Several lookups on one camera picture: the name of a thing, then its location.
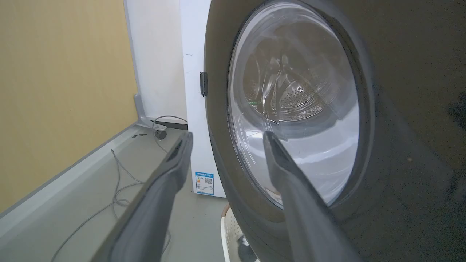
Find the floor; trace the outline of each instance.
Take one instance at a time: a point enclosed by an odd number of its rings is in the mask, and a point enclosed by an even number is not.
[[[145,181],[165,153],[155,144],[150,129],[141,128],[140,132],[147,135],[128,137],[127,142],[116,148],[115,152],[134,177]],[[167,136],[160,144],[170,149],[183,132],[186,131],[167,129]],[[24,229],[1,247],[2,261],[50,261],[76,227],[111,203],[117,184],[117,164],[111,152],[88,172],[91,174],[86,179],[63,190],[54,201],[36,211],[31,216],[34,217],[32,221],[22,222]],[[123,170],[121,174],[120,188],[133,183]],[[131,200],[139,189],[140,186],[130,187],[122,191],[119,198]],[[188,178],[175,198],[169,225],[171,241],[162,261],[224,261],[220,216],[226,204],[226,199],[193,193]],[[119,206],[115,209],[118,216],[124,211]],[[112,210],[105,209],[77,231],[55,261],[89,261],[115,222]]]

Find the washing machine door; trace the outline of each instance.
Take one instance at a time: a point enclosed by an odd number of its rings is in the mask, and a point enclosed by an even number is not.
[[[464,7],[212,0],[211,143],[259,259],[293,260],[265,131],[279,137],[365,260],[466,256]]]

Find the power cord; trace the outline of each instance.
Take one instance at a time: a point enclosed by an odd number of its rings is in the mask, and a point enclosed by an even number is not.
[[[155,129],[154,129],[154,125],[155,125],[155,121],[157,121],[158,119],[161,119],[161,118],[164,118],[164,117],[174,117],[174,118],[178,118],[180,120],[183,120],[185,121],[186,123],[188,122],[187,120],[181,118],[181,117],[177,117],[177,116],[170,116],[170,115],[166,115],[166,116],[161,116],[161,117],[157,117],[156,119],[154,119],[154,122],[152,123],[152,134],[154,135],[154,139],[155,139],[155,143],[160,147],[160,149],[162,149],[165,153],[168,153],[167,150],[165,150],[165,148],[163,148],[159,143],[158,143],[158,139],[157,137],[155,136]]]
[[[152,133],[154,134],[154,139],[155,139],[155,143],[160,147],[160,149],[162,149],[165,153],[167,153],[167,150],[165,150],[165,148],[163,148],[159,142],[158,142],[158,139],[157,137],[155,136],[155,130],[154,130],[154,125],[155,125],[155,121],[157,121],[158,119],[160,118],[163,118],[163,117],[174,117],[174,118],[178,118],[178,119],[181,119],[183,121],[185,121],[186,123],[188,121],[186,121],[185,119],[181,118],[181,117],[177,117],[177,116],[170,116],[170,115],[166,115],[166,116],[161,116],[161,117],[157,117],[154,122],[152,123]],[[141,181],[141,180],[138,180],[137,178],[133,177],[130,172],[123,166],[123,164],[120,162],[120,160],[118,160],[117,158],[117,155],[115,154],[115,152],[113,151],[113,149],[111,150],[112,154],[113,154],[113,158],[115,159],[116,161],[116,165],[117,165],[117,170],[118,170],[118,181],[116,183],[116,187],[115,187],[115,193],[113,194],[113,198],[112,198],[112,202],[106,206],[104,206],[102,209],[100,209],[99,211],[95,212],[93,215],[91,215],[88,219],[86,219],[83,223],[81,223],[81,225],[79,225],[66,239],[65,241],[63,241],[61,243],[61,245],[58,247],[57,251],[55,251],[54,255],[52,256],[52,259],[50,260],[51,262],[54,262],[58,253],[60,252],[60,250],[63,248],[63,246],[65,246],[65,244],[76,234],[76,232],[78,232],[79,229],[81,229],[87,222],[89,222],[91,219],[93,219],[95,216],[97,216],[98,214],[100,214],[102,211],[104,211],[105,209],[107,209],[108,207],[112,207],[112,212],[113,212],[113,216],[115,217],[116,220],[118,220],[118,216],[115,212],[115,204],[119,205],[119,206],[122,206],[122,207],[127,207],[130,205],[130,202],[127,200],[127,199],[118,199],[118,194],[128,188],[128,187],[131,187],[131,186],[138,186],[138,185],[143,185],[144,182]],[[124,186],[120,189],[118,189],[118,187],[120,186],[120,180],[121,180],[121,173],[120,173],[120,167],[135,181],[135,183],[133,184],[130,184],[128,186]],[[170,234],[170,231],[167,230],[167,240],[165,241],[165,245],[164,245],[164,248],[162,250],[162,254],[165,253],[167,247],[168,247],[168,244],[170,243],[170,240],[171,240],[171,234]]]

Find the laundry basket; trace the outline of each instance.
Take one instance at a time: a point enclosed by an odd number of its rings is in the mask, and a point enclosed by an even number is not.
[[[225,262],[240,262],[238,255],[238,239],[243,235],[230,205],[223,209],[220,219],[220,233],[222,235],[223,256]]]

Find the printed sticker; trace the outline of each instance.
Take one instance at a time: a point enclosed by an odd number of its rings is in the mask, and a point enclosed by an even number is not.
[[[213,174],[196,172],[196,191],[213,196]]]

